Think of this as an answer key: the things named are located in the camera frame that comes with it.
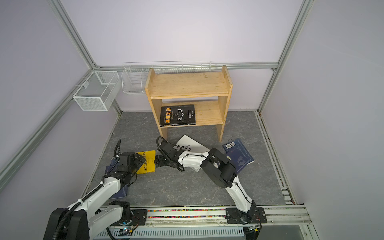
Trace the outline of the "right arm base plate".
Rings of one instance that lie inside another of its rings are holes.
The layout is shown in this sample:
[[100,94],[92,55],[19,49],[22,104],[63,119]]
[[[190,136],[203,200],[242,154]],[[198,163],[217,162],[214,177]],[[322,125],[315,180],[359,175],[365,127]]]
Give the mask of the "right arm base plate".
[[228,224],[266,224],[267,218],[264,208],[252,207],[245,213],[237,208],[226,208],[226,220]]

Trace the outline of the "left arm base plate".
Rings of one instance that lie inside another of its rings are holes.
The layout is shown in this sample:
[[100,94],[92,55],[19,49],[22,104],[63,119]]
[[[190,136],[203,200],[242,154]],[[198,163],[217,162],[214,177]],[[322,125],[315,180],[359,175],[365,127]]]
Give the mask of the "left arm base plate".
[[144,226],[147,220],[147,209],[133,209],[131,210],[131,219],[119,220],[112,224],[112,226]]

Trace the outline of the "black book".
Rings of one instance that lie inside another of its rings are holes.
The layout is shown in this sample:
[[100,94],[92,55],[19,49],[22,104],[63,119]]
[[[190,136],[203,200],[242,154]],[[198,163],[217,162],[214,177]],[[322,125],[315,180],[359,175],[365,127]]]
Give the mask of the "black book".
[[160,127],[196,124],[195,105],[164,106],[161,108]]

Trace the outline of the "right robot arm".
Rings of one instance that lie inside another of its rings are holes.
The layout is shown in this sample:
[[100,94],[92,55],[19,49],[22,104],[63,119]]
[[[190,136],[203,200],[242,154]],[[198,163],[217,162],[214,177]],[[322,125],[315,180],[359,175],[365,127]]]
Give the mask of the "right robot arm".
[[170,167],[181,172],[187,167],[201,169],[218,187],[225,189],[240,215],[236,218],[238,222],[260,220],[260,211],[241,185],[235,166],[219,150],[212,148],[208,152],[194,153],[176,150],[168,142],[159,145],[158,150]]

